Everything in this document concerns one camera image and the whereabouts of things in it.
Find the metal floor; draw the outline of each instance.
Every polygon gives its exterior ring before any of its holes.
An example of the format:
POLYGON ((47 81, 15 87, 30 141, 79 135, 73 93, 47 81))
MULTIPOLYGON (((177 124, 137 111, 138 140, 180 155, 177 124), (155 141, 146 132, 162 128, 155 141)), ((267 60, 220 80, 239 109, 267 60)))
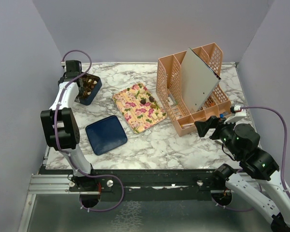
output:
MULTIPOLYGON (((103 202, 108 208, 115 203, 103 202)), ((230 206, 248 208, 234 195, 230 206)), ((123 202, 110 212, 80 210, 77 194, 37 195, 29 232, 271 232, 256 211, 237 213, 211 201, 123 202)))

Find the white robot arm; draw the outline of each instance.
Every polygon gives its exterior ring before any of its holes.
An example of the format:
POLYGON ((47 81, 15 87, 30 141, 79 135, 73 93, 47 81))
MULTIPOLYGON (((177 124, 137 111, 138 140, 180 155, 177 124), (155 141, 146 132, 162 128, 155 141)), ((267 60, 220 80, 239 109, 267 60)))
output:
POLYGON ((283 231, 290 231, 290 197, 282 186, 279 166, 273 157, 258 148, 260 136, 249 124, 235 123, 246 116, 245 109, 240 105, 233 109, 235 113, 229 118, 210 117, 206 122, 196 122, 200 137, 204 137, 208 129, 216 130, 210 139, 220 139, 224 146, 233 154, 234 159, 240 162, 243 171, 266 190, 269 198, 257 191, 242 179, 229 165, 223 164, 213 173, 225 186, 242 196, 270 223, 282 222, 286 227, 283 231))
MULTIPOLYGON (((55 110, 56 109, 56 106, 59 102, 59 97, 62 93, 62 90, 65 88, 66 84, 68 82, 63 82, 59 85, 59 92, 58 92, 58 95, 56 97, 56 100, 55 102, 53 103, 53 105, 49 108, 50 110, 55 110)), ((73 106, 73 103, 78 95, 78 86, 77 86, 77 83, 74 82, 74 83, 71 83, 68 88, 65 90, 64 94, 63 94, 63 97, 62 97, 62 101, 60 102, 61 106, 59 107, 59 110, 62 110, 64 108, 67 108, 67 109, 71 109, 72 106, 73 106)), ((76 144, 75 148, 72 149, 72 148, 66 148, 66 149, 63 149, 63 152, 62 151, 59 151, 66 159, 67 161, 69 162, 70 166, 72 167, 73 169, 73 175, 74 176, 83 176, 80 172, 77 172, 76 169, 73 167, 73 165, 71 164, 70 162, 70 159, 68 158, 68 155, 66 152, 64 151, 67 151, 69 153, 69 156, 71 158, 71 160, 73 161, 73 163, 80 169, 82 170, 84 173, 86 174, 90 174, 90 171, 91 171, 91 164, 87 161, 87 159, 85 158, 81 148, 79 147, 79 144, 76 144)))

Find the screw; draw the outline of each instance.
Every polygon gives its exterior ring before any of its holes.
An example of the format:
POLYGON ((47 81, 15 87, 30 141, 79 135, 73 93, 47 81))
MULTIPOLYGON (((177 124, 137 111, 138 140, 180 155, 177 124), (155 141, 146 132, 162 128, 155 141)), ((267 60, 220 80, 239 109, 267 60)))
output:
POLYGON ((72 188, 72 187, 74 187, 74 186, 75 186, 75 183, 74 183, 74 182, 72 182, 72 181, 70 181, 70 182, 69 182, 69 186, 72 188))
POLYGON ((106 182, 106 185, 108 186, 108 187, 111 187, 111 186, 113 186, 113 181, 112 180, 108 180, 107 182, 106 182))

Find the dark blue bowl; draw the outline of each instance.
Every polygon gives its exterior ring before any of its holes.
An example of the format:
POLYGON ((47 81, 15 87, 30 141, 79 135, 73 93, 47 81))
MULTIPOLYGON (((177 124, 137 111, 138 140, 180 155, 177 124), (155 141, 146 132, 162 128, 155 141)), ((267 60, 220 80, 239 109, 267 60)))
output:
POLYGON ((81 103, 83 105, 90 105, 102 86, 102 81, 98 76, 94 76, 94 75, 90 75, 90 74, 87 74, 87 75, 91 76, 93 81, 96 81, 97 84, 95 85, 95 87, 91 91, 91 94, 86 99, 79 99, 79 103, 81 103))

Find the blue square tray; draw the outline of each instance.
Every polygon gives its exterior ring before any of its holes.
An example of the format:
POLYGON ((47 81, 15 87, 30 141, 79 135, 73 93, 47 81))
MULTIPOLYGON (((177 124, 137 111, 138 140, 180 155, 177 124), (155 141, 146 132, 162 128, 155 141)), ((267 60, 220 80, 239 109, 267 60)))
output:
POLYGON ((128 141, 118 117, 106 117, 86 126, 86 133, 93 152, 99 156, 128 141))

